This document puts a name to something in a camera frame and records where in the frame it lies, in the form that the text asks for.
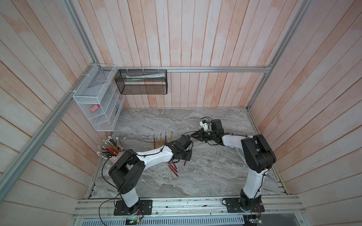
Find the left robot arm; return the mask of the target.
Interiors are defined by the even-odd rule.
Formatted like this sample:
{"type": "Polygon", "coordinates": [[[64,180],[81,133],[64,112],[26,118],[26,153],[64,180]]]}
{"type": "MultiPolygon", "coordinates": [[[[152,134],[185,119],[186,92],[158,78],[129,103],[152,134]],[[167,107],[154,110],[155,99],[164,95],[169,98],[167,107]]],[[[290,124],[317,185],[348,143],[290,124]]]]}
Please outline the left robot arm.
{"type": "Polygon", "coordinates": [[[190,161],[192,148],[193,141],[190,136],[182,135],[179,139],[150,151],[125,150],[108,171],[122,199],[118,202],[120,204],[118,209],[129,215],[140,213],[141,201],[135,186],[144,170],[161,163],[167,163],[173,170],[176,170],[171,162],[174,160],[190,161]]]}

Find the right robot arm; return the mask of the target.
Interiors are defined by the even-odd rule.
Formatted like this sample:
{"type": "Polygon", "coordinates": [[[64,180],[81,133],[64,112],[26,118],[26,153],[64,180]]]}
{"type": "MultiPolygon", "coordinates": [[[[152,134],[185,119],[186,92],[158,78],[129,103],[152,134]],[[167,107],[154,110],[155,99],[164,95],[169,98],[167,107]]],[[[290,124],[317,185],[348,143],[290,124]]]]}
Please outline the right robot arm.
{"type": "Polygon", "coordinates": [[[217,145],[228,146],[240,150],[243,160],[249,167],[245,186],[240,192],[240,198],[222,200],[229,213],[251,212],[265,209],[261,201],[261,188],[264,179],[276,162],[276,156],[263,135],[252,137],[226,133],[220,119],[203,120],[201,129],[191,134],[191,137],[208,143],[214,141],[217,145]]]}

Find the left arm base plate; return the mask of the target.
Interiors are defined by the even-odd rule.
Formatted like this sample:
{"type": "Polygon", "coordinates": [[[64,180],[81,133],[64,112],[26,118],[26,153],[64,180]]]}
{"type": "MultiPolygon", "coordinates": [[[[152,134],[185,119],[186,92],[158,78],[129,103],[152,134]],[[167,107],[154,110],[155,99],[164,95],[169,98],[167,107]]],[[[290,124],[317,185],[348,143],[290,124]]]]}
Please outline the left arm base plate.
{"type": "Polygon", "coordinates": [[[114,210],[115,216],[131,216],[131,215],[151,215],[152,200],[139,200],[134,206],[128,207],[123,200],[116,202],[114,210]]]}

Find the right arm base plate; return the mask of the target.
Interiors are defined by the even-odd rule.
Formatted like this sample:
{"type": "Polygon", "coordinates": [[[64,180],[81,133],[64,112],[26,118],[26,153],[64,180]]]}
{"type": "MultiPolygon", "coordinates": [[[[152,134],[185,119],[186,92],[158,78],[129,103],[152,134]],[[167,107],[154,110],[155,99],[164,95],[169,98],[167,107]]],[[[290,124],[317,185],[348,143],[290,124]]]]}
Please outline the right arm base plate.
{"type": "Polygon", "coordinates": [[[223,198],[222,203],[226,205],[228,213],[265,212],[265,208],[260,197],[255,199],[248,199],[245,197],[223,198]]]}

